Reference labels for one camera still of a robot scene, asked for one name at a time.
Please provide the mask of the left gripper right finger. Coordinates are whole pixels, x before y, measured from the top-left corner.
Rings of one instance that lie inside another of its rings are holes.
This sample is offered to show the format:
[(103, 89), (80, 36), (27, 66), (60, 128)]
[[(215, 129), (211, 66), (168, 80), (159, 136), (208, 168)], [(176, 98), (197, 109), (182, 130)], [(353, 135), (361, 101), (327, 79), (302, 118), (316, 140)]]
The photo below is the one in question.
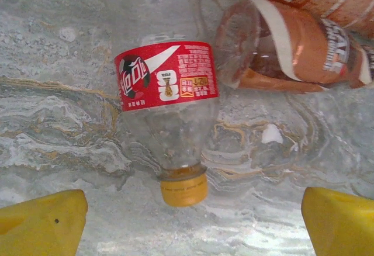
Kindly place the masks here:
[(373, 200), (308, 187), (302, 216), (316, 255), (373, 255)]

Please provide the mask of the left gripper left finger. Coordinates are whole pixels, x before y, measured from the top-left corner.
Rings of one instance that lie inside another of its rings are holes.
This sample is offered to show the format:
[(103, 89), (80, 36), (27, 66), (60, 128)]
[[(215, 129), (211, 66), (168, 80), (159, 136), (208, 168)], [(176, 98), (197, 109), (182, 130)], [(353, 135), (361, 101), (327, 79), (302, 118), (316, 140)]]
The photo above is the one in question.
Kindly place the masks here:
[(88, 203), (81, 189), (1, 208), (1, 255), (75, 255)]

